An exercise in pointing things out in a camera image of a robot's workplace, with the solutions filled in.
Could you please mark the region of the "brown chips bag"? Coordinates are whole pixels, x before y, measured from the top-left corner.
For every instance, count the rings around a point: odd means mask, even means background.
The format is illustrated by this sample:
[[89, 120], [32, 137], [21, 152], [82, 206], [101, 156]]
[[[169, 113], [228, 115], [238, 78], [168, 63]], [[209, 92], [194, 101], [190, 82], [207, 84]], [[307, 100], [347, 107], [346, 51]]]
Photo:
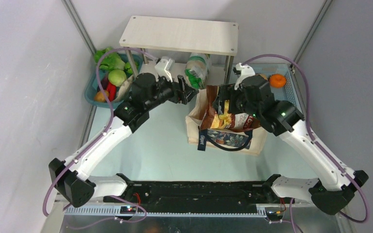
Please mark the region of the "brown chips bag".
[[200, 128], [230, 130], [236, 133], [251, 131], [260, 128], [260, 121], [253, 115], [247, 113], [241, 114], [223, 114], [218, 115], [212, 106], [218, 94], [218, 86], [209, 85], [206, 89], [200, 91], [198, 119], [201, 121]]

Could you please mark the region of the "beige canvas tote bag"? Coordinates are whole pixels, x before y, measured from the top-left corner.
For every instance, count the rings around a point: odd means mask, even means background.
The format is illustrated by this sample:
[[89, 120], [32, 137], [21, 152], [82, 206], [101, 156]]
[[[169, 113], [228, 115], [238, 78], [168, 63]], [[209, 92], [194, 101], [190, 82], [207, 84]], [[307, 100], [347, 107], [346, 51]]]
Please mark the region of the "beige canvas tote bag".
[[[205, 137], [200, 138], [199, 125], [202, 121], [203, 114], [207, 108], [206, 90], [200, 90], [195, 100], [195, 106], [192, 111], [186, 116], [186, 133], [188, 143], [197, 146], [199, 149], [206, 149], [207, 147], [216, 148], [212, 143], [206, 140]], [[216, 142], [218, 145], [228, 148], [236, 149], [242, 146], [249, 138], [244, 132], [236, 133], [227, 129], [209, 129], [208, 137]], [[252, 156], [259, 156], [264, 148], [267, 139], [267, 131], [259, 127], [253, 130], [253, 137], [249, 144], [240, 153], [249, 154]]]

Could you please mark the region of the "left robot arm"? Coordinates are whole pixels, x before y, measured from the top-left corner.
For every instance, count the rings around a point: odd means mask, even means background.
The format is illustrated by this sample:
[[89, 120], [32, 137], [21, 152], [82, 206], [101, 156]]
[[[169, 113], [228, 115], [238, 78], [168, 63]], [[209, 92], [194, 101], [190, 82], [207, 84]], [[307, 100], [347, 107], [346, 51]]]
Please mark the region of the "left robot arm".
[[149, 119], [149, 112], [170, 101], [187, 104], [198, 90], [190, 87], [183, 76], [173, 82], [151, 73], [141, 73], [131, 85], [129, 97], [112, 112], [104, 128], [75, 155], [49, 163], [55, 189], [72, 205], [79, 208], [92, 198], [121, 196], [130, 181], [124, 175], [92, 176], [92, 171], [119, 143], [132, 135]]

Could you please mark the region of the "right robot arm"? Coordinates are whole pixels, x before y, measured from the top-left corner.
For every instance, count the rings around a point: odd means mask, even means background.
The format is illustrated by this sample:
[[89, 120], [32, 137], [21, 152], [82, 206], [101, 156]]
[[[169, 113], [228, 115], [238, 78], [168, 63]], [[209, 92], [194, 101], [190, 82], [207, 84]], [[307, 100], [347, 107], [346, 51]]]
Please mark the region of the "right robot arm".
[[287, 100], [277, 100], [261, 76], [218, 86], [214, 105], [223, 113], [246, 113], [257, 119], [263, 129], [294, 148], [316, 174], [314, 179], [274, 174], [263, 183], [267, 196], [304, 200], [335, 215], [356, 193], [362, 193], [369, 178], [366, 172], [349, 168], [327, 149], [307, 127], [298, 108]]

